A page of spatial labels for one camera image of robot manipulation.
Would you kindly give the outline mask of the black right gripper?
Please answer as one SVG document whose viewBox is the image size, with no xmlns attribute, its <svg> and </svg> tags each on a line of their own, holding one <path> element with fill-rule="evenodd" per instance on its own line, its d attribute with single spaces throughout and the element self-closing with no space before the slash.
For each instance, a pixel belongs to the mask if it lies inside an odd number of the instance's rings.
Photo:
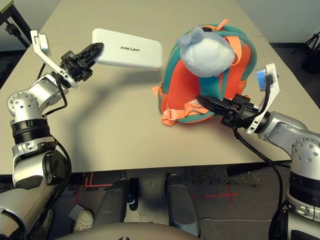
<svg viewBox="0 0 320 240">
<path fill-rule="evenodd" d="M 248 128 L 253 120 L 247 120 L 259 109 L 250 102 L 250 98 L 236 94 L 232 100 L 210 95 L 197 95 L 196 100 L 209 111 L 222 116 L 220 123 L 228 128 Z"/>
</svg>

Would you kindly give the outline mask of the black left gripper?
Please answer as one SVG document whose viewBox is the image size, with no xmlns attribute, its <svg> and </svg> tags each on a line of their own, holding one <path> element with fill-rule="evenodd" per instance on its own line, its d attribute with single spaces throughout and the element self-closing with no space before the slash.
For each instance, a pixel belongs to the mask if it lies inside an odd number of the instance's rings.
<svg viewBox="0 0 320 240">
<path fill-rule="evenodd" d="M 86 81 L 93 74 L 91 67 L 96 63 L 95 59 L 104 48 L 102 42 L 92 43 L 80 53 L 74 54 L 71 50 L 61 57 L 60 67 L 76 81 Z"/>
</svg>

